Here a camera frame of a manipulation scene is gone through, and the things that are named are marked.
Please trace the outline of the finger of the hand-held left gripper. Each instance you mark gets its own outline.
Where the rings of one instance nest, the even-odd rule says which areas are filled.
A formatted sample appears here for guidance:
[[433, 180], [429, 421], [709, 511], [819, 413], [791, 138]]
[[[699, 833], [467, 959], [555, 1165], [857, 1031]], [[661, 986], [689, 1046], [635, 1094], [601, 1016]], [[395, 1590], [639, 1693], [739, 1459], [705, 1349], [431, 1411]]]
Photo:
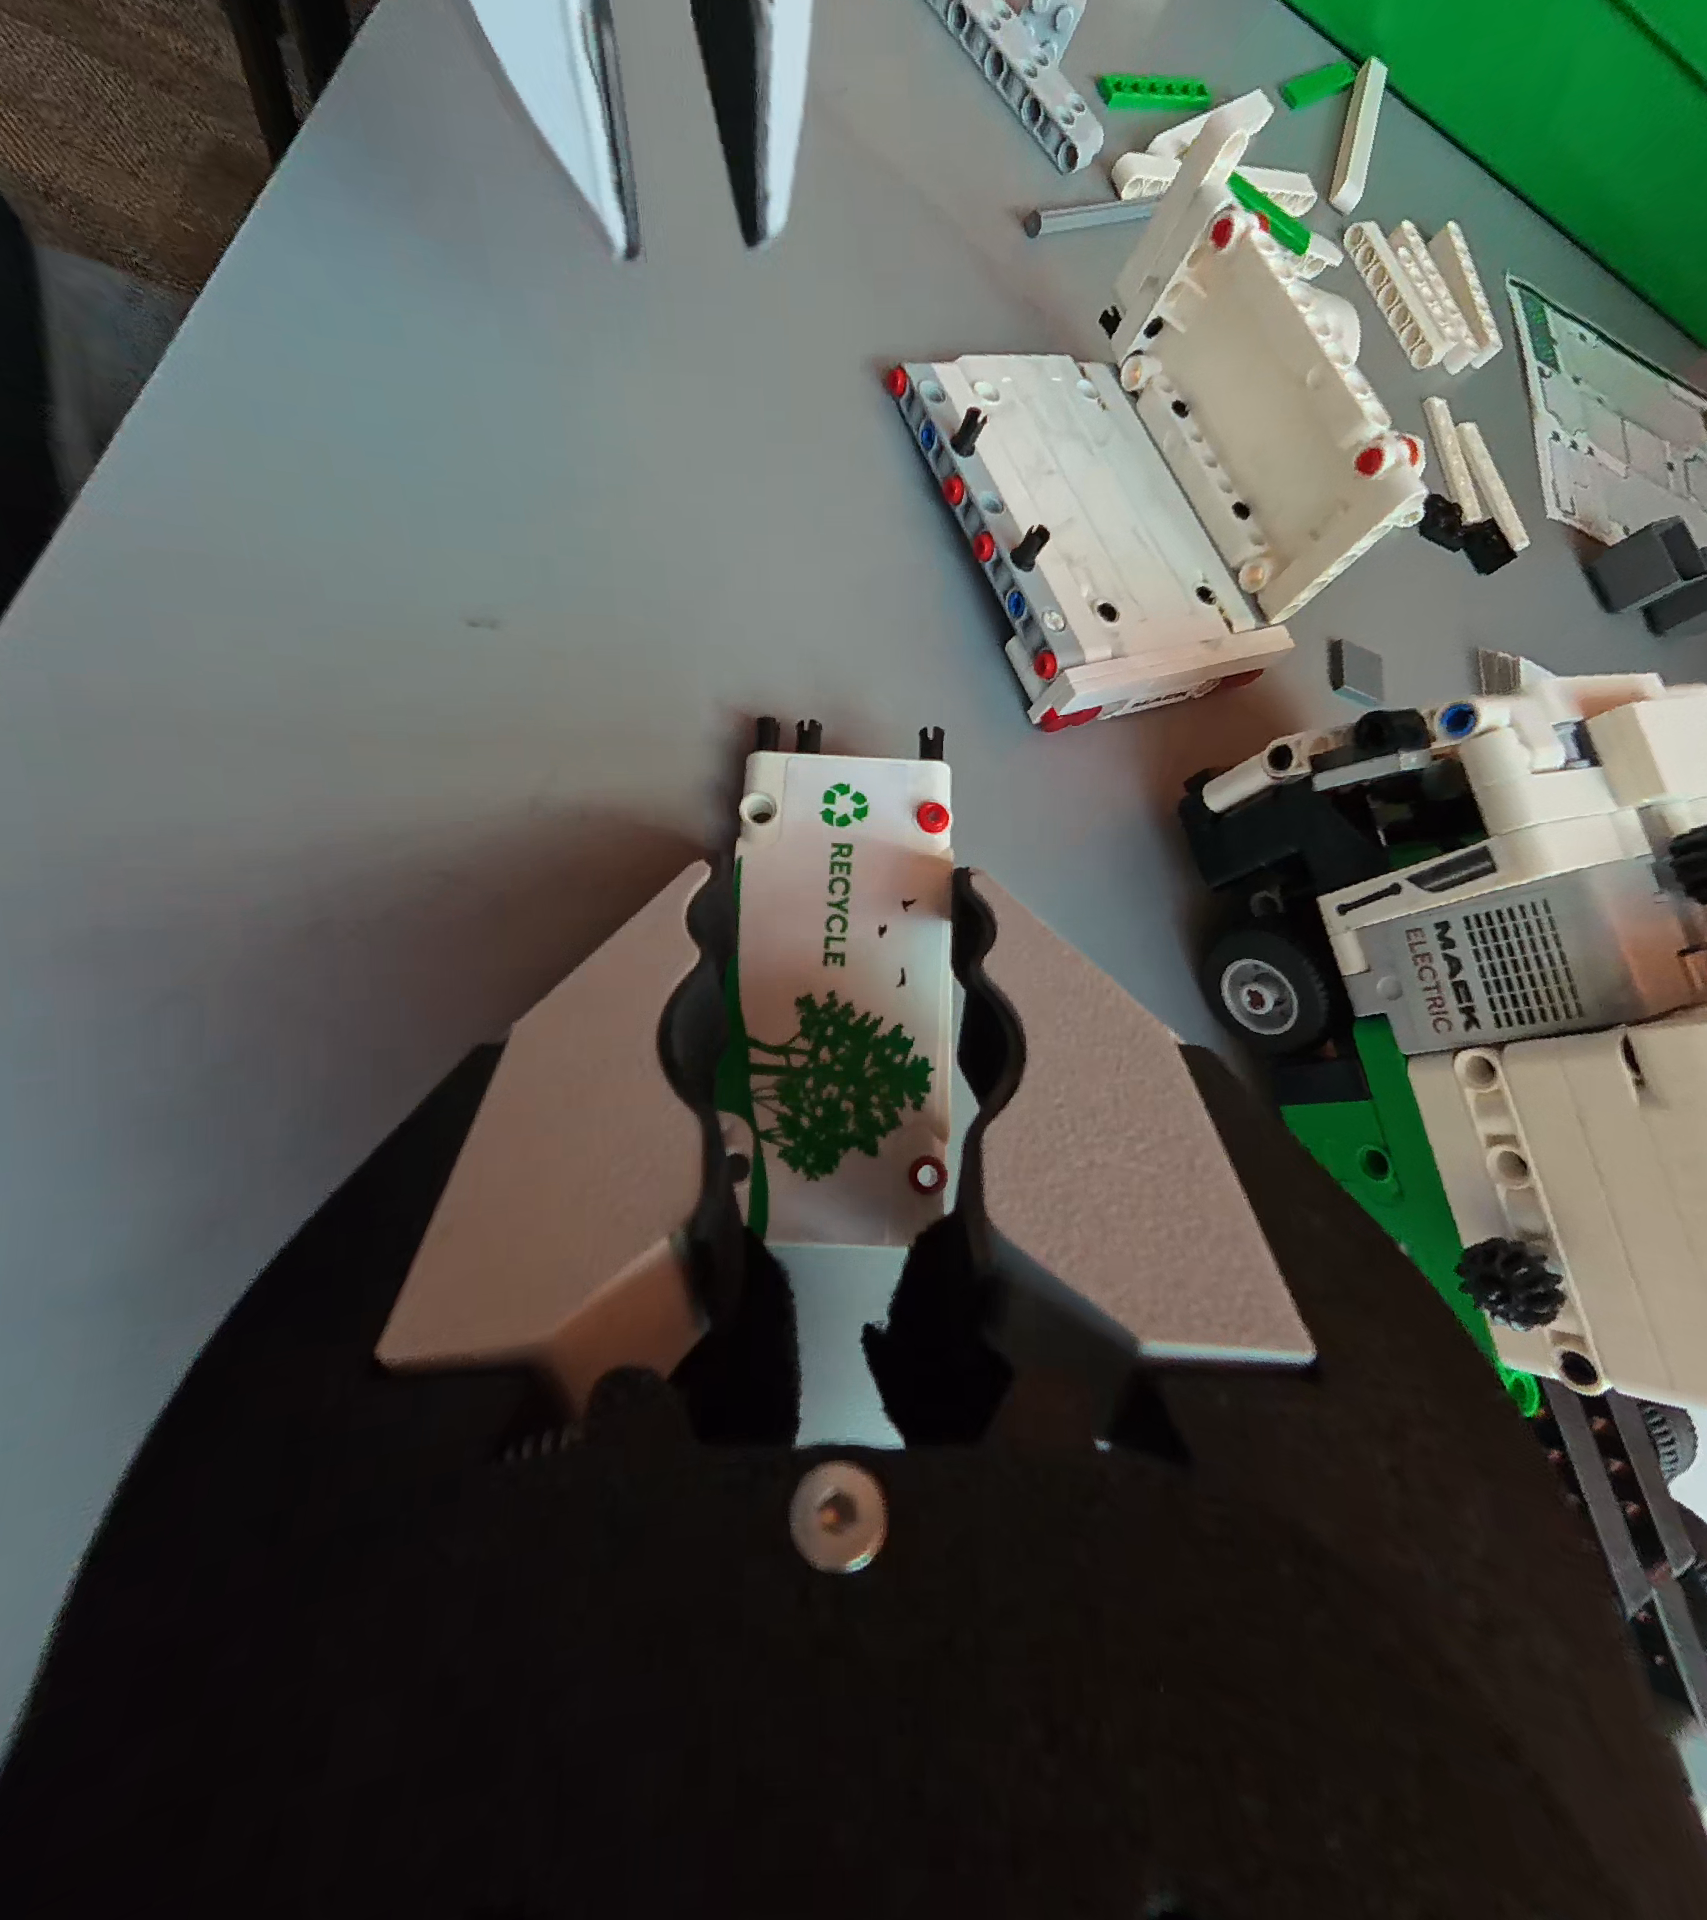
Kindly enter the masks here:
[[641, 253], [625, 90], [609, 2], [473, 2], [475, 23], [619, 261]]
[[813, 2], [693, 2], [691, 18], [741, 239], [763, 251], [791, 208]]

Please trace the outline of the slim white toy beam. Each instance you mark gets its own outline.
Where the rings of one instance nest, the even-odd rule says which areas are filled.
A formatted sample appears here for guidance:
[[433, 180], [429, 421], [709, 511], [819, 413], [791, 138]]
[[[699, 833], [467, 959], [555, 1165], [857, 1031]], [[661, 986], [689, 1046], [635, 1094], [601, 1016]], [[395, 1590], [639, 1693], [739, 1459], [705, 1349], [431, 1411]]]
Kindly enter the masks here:
[[1442, 397], [1424, 397], [1420, 410], [1426, 424], [1430, 456], [1440, 476], [1440, 495], [1458, 511], [1460, 526], [1482, 522], [1484, 511], [1446, 400]]
[[1496, 467], [1488, 456], [1480, 429], [1470, 421], [1458, 421], [1456, 438], [1464, 458], [1464, 468], [1470, 476], [1474, 499], [1484, 511], [1482, 518], [1488, 518], [1488, 522], [1498, 530], [1500, 539], [1510, 546], [1512, 555], [1520, 555], [1530, 545], [1530, 536], [1522, 518], [1512, 506], [1512, 499]]

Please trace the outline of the green box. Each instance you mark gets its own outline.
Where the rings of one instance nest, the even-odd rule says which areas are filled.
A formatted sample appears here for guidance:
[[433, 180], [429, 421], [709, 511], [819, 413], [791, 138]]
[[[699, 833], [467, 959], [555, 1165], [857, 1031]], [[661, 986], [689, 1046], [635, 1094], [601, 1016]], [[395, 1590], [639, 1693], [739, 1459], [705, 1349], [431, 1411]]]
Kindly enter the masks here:
[[1297, 2], [1707, 349], [1707, 2]]

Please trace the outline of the white toy brick container model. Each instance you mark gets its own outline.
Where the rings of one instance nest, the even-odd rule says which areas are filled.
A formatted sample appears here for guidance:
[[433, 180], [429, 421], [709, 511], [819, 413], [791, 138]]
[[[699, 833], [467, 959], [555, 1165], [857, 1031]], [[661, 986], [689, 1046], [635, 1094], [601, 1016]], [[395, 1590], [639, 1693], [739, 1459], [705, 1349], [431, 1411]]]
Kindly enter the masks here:
[[1103, 360], [885, 372], [1045, 735], [1249, 682], [1293, 614], [1420, 518], [1424, 450], [1358, 368], [1356, 312], [1235, 187], [1271, 112], [1249, 93], [1189, 140], [1101, 315]]

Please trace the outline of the white toy brick truck model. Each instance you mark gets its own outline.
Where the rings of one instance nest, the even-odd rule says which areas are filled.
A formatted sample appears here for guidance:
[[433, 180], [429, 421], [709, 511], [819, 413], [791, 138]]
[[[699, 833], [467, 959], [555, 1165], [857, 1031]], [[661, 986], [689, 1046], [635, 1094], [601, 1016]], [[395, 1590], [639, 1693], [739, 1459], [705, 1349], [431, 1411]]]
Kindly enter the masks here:
[[1185, 783], [1201, 981], [1532, 1429], [1707, 1806], [1707, 685], [1494, 664]]

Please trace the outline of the long white toy beam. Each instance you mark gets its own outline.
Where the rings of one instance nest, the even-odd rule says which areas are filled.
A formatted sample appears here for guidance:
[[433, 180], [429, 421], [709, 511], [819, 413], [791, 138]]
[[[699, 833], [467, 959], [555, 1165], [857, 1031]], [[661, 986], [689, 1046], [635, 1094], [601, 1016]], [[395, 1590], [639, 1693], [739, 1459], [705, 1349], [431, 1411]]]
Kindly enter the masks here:
[[1356, 210], [1368, 180], [1380, 111], [1386, 98], [1388, 68], [1380, 58], [1366, 58], [1354, 73], [1348, 90], [1340, 142], [1327, 189], [1327, 205], [1342, 216]]

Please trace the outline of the sticker sheet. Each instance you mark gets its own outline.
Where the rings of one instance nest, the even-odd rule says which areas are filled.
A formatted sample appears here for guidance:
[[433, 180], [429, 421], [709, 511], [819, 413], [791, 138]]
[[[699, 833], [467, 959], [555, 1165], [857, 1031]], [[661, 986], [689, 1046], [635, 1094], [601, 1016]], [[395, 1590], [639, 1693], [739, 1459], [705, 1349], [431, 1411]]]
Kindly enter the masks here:
[[1506, 276], [1550, 521], [1600, 548], [1680, 517], [1707, 551], [1707, 397]]

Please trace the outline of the white tree print toy panel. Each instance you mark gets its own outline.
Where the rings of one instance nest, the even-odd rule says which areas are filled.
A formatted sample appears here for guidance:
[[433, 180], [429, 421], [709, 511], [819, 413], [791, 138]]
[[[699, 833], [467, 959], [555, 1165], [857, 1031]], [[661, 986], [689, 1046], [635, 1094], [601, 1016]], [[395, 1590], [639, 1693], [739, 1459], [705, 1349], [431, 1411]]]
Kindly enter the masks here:
[[855, 1320], [955, 1174], [953, 772], [939, 728], [859, 756], [761, 717], [741, 785], [727, 1165], [801, 1307], [803, 1442], [891, 1448]]

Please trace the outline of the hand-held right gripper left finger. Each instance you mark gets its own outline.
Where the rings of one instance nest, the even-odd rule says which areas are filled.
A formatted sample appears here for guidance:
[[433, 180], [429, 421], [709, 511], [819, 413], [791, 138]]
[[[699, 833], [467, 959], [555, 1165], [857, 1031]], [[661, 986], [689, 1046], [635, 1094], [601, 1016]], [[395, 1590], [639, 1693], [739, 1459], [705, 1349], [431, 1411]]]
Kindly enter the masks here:
[[565, 1415], [679, 1378], [697, 1421], [789, 1421], [793, 1300], [721, 1136], [723, 867], [671, 879], [507, 1037], [377, 1342], [395, 1373], [525, 1369]]

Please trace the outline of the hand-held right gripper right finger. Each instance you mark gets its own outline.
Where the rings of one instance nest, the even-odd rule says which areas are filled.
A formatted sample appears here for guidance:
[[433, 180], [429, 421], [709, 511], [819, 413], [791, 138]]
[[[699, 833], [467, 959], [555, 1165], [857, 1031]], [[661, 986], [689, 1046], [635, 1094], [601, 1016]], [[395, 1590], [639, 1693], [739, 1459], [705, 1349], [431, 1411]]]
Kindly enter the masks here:
[[913, 1238], [913, 1444], [981, 1441], [1017, 1388], [1097, 1441], [1145, 1378], [1301, 1374], [1315, 1345], [1177, 1034], [997, 881], [953, 879], [975, 1110]]

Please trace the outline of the grey toy beam frame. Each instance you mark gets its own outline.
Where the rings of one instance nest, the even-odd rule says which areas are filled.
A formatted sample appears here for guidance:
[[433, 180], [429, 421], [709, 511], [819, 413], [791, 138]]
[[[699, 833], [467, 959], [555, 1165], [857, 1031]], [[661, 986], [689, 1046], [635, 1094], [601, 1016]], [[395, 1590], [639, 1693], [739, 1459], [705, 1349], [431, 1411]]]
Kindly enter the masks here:
[[1063, 177], [1083, 172], [1105, 131], [1063, 68], [1083, 2], [927, 2]]

